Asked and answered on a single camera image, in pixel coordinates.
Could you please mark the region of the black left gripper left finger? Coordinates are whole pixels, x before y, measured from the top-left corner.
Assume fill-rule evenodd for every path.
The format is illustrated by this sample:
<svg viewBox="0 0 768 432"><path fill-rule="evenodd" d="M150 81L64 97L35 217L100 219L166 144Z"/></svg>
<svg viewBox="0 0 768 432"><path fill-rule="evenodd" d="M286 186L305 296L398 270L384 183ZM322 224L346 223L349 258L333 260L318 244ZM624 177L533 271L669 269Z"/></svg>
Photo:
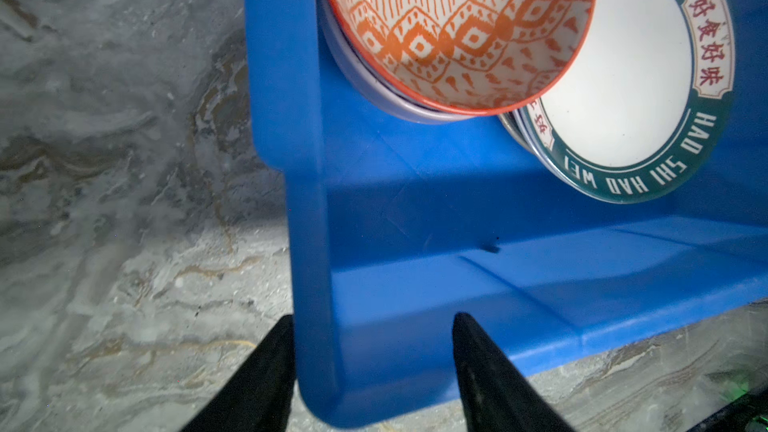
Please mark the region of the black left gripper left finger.
<svg viewBox="0 0 768 432"><path fill-rule="evenodd" d="M294 320L281 317L185 431L284 431L296 382Z"/></svg>

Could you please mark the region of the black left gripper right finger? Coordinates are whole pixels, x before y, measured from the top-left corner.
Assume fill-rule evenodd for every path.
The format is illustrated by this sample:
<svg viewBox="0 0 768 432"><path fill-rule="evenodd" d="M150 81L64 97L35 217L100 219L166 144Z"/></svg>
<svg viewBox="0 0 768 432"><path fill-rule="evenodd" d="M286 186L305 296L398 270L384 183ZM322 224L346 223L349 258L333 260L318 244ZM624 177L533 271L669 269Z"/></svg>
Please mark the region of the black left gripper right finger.
<svg viewBox="0 0 768 432"><path fill-rule="evenodd" d="M469 431L570 431L478 322L455 315L453 357Z"/></svg>

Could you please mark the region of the blue plastic bin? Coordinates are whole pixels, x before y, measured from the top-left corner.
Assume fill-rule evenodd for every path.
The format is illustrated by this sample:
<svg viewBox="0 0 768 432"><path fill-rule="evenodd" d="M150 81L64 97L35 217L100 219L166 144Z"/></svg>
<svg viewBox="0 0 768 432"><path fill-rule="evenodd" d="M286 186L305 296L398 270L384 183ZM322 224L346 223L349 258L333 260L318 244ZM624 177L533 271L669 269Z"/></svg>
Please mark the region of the blue plastic bin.
<svg viewBox="0 0 768 432"><path fill-rule="evenodd" d="M589 198L495 118L418 125L373 106L316 0L245 0L256 150L286 181L298 386L361 427L458 397L467 312L530 375L767 295L767 0L729 0L735 97L675 192Z"/></svg>

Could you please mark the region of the green rim lettered plate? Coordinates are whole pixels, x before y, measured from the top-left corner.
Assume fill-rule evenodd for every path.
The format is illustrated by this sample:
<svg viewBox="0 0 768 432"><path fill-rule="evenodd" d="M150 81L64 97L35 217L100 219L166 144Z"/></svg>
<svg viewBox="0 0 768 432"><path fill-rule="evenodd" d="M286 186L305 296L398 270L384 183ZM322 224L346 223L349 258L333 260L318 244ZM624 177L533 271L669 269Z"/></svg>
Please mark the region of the green rim lettered plate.
<svg viewBox="0 0 768 432"><path fill-rule="evenodd" d="M596 0L572 66L514 119L537 158L578 192L646 202L708 159L735 72L728 0Z"/></svg>

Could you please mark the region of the lavender ceramic bowl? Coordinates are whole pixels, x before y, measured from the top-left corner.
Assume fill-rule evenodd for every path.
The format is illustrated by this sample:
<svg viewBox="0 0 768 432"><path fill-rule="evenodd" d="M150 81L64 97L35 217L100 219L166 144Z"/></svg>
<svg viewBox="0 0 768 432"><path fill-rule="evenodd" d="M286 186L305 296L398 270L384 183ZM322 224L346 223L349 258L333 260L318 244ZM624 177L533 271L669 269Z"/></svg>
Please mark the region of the lavender ceramic bowl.
<svg viewBox="0 0 768 432"><path fill-rule="evenodd" d="M326 44L339 69L353 87L383 112L399 119L427 125L442 125L470 119L430 109L396 93L353 50L333 15L329 0L317 0L318 22Z"/></svg>

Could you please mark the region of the orange patterned ceramic bowl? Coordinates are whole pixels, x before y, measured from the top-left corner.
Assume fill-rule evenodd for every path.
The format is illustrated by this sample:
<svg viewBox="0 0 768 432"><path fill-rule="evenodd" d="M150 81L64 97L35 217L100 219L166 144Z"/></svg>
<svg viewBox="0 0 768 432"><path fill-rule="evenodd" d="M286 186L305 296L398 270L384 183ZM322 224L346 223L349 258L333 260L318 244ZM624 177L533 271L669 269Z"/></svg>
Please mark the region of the orange patterned ceramic bowl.
<svg viewBox="0 0 768 432"><path fill-rule="evenodd" d="M344 41L403 97L443 113L527 105L569 70L596 0L328 0Z"/></svg>

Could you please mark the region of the white plate green red rim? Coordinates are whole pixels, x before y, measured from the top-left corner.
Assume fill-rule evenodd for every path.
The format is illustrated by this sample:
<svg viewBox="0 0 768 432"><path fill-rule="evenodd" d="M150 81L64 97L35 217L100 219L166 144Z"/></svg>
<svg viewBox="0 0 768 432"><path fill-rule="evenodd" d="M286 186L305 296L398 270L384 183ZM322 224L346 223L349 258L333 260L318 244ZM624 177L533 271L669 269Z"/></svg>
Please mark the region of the white plate green red rim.
<svg viewBox="0 0 768 432"><path fill-rule="evenodd" d="M526 151L535 156L544 167L546 167L552 174L558 177L561 181L572 186L572 183L566 178L566 176L554 167L544 156L542 156L530 143L529 135L523 127L520 127L516 120L516 112L507 112L498 116L499 121L504 126L505 130L510 136L521 145Z"/></svg>

